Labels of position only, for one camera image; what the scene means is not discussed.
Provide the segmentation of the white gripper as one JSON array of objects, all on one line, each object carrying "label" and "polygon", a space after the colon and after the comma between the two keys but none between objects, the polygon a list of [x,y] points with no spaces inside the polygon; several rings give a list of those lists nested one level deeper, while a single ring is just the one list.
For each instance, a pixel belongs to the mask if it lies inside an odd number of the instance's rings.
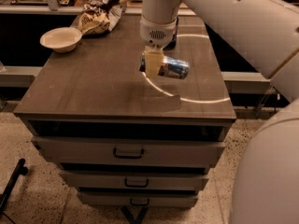
[{"label": "white gripper", "polygon": [[140,36],[146,47],[144,57],[146,76],[157,77],[164,53],[160,48],[168,46],[177,33],[178,18],[167,23],[149,21],[144,16],[140,20]]}]

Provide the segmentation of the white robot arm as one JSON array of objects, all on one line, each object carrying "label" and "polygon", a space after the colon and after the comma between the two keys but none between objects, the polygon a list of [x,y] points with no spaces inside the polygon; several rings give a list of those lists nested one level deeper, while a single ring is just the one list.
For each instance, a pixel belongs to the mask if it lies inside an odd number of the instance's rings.
[{"label": "white robot arm", "polygon": [[143,0],[147,73],[186,5],[225,40],[289,105],[254,134],[238,164],[229,224],[299,224],[299,10],[281,0]]}]

